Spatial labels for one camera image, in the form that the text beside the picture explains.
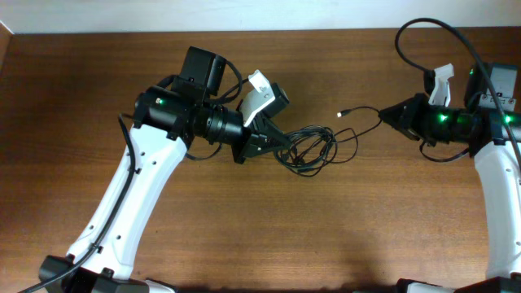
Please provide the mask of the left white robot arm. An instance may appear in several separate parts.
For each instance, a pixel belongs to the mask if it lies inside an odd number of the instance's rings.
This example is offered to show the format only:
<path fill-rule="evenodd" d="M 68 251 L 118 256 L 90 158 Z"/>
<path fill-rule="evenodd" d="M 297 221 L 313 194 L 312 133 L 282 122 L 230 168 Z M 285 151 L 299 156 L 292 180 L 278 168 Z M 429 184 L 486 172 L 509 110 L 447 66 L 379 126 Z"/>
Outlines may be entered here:
<path fill-rule="evenodd" d="M 228 145 L 233 159 L 290 146 L 273 118 L 289 103 L 284 90 L 261 72 L 219 88 L 231 62 L 191 47 L 182 70 L 142 92 L 122 129 L 125 152 L 97 210 L 63 257 L 48 256 L 39 287 L 49 292 L 171 292 L 173 286 L 131 274 L 138 244 L 174 169 L 195 138 Z"/>

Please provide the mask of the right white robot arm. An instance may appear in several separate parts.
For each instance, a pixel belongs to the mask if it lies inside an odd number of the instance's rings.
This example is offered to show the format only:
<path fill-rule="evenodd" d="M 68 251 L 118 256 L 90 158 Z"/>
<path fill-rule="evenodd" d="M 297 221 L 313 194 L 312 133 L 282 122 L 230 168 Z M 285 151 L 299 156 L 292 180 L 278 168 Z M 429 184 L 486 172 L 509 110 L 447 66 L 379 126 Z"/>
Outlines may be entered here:
<path fill-rule="evenodd" d="M 517 68 L 486 63 L 473 67 L 464 108 L 449 107 L 451 65 L 435 70 L 434 89 L 383 109 L 380 119 L 408 139 L 434 146 L 438 142 L 466 145 L 484 192 L 488 226 L 488 268 L 485 280 L 462 287 L 463 292 L 520 290 L 520 142 L 512 142 L 505 126 L 520 135 L 514 112 Z"/>

